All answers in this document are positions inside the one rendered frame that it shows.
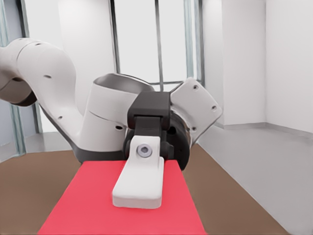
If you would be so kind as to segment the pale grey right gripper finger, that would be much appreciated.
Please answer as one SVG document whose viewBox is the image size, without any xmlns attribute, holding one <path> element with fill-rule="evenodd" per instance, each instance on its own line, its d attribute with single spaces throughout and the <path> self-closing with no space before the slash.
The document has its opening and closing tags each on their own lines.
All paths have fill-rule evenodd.
<svg viewBox="0 0 313 235">
<path fill-rule="evenodd" d="M 116 207 L 161 206 L 164 159 L 160 156 L 161 118 L 136 117 L 129 157 L 112 191 Z"/>
</svg>

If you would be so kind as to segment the red wooden cube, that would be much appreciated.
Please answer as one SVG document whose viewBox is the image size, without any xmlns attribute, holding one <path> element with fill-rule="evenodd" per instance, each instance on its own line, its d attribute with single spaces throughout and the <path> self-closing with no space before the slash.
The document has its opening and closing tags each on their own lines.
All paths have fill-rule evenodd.
<svg viewBox="0 0 313 235">
<path fill-rule="evenodd" d="M 123 161 L 83 163 L 39 235 L 206 235 L 176 161 L 165 163 L 162 204 L 154 210 L 112 204 L 123 166 Z"/>
</svg>

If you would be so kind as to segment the silver frame crossbar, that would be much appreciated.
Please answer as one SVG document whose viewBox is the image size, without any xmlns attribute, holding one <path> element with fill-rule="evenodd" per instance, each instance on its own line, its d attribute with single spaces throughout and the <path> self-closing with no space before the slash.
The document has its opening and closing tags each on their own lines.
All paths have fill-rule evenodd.
<svg viewBox="0 0 313 235">
<path fill-rule="evenodd" d="M 150 85 L 170 85 L 170 84 L 180 84 L 184 81 L 168 81 L 168 82 L 164 82 L 164 81 L 161 81 L 161 82 L 152 82 L 152 83 L 149 83 Z"/>
</svg>

